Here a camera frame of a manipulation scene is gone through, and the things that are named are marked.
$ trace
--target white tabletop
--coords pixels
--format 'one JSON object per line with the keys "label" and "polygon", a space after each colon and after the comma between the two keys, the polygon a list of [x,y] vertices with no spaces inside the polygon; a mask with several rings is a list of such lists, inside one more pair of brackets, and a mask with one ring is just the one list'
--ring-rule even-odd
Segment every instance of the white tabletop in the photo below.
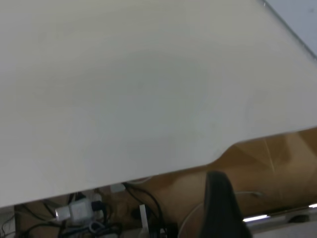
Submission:
{"label": "white tabletop", "polygon": [[317,64],[257,0],[0,1],[1,207],[316,124]]}

